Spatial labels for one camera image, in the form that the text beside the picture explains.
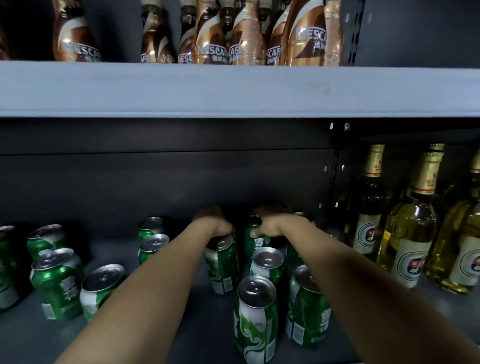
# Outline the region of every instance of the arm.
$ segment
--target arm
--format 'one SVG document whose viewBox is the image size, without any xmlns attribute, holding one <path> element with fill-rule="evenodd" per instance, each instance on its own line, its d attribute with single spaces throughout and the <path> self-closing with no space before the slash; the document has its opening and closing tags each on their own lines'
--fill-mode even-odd
<svg viewBox="0 0 480 364">
<path fill-rule="evenodd" d="M 56 364 L 163 363 L 208 241 L 231 230 L 218 216 L 194 220 L 113 292 Z"/>
<path fill-rule="evenodd" d="M 253 234 L 286 236 L 365 363 L 480 363 L 473 342 L 370 260 L 305 218 L 258 213 Z"/>
</svg>

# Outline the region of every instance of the shelf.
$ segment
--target shelf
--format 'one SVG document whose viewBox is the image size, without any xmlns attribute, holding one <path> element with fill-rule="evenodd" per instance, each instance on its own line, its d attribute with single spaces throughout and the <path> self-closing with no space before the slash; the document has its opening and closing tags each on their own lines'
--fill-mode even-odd
<svg viewBox="0 0 480 364">
<path fill-rule="evenodd" d="M 2 62 L 1 117 L 480 116 L 480 70 Z"/>
<path fill-rule="evenodd" d="M 135 240 L 101 240 L 92 245 L 93 256 L 87 271 L 102 264 L 120 263 L 132 273 L 137 267 Z M 480 290 L 470 296 L 455 296 L 433 286 L 421 277 L 418 294 L 447 316 L 476 343 L 480 343 Z M 208 358 L 212 363 L 243 363 L 234 348 L 231 297 L 215 295 L 202 260 L 194 280 L 185 314 L 173 342 L 168 363 L 196 363 Z M 51 364 L 83 329 L 83 316 L 68 322 L 47 321 L 33 293 L 0 319 L 0 342 L 4 362 Z M 353 363 L 358 356 L 333 317 L 323 346 L 309 351 L 291 342 L 281 332 L 272 364 Z"/>
</svg>

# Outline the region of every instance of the barcode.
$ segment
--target barcode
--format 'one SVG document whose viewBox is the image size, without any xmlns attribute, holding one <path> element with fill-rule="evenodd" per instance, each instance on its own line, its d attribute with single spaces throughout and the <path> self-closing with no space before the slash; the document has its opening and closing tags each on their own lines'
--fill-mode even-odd
<svg viewBox="0 0 480 364">
<path fill-rule="evenodd" d="M 287 325 L 285 326 L 285 331 L 287 332 L 287 336 L 289 339 L 292 337 L 292 322 L 290 321 L 290 317 L 287 316 Z"/>
<path fill-rule="evenodd" d="M 52 305 L 49 303 L 42 303 L 43 314 L 47 320 L 56 320 L 55 314 L 53 313 Z"/>
<path fill-rule="evenodd" d="M 231 291 L 233 289 L 231 277 L 225 278 L 223 280 L 223 288 L 225 289 L 225 292 Z"/>
<path fill-rule="evenodd" d="M 267 345 L 267 354 L 265 361 L 269 362 L 271 358 L 273 358 L 273 354 L 275 354 L 275 339 Z"/>
<path fill-rule="evenodd" d="M 305 329 L 295 322 L 293 324 L 292 338 L 300 345 L 303 344 L 303 334 L 304 333 L 305 333 Z"/>
</svg>

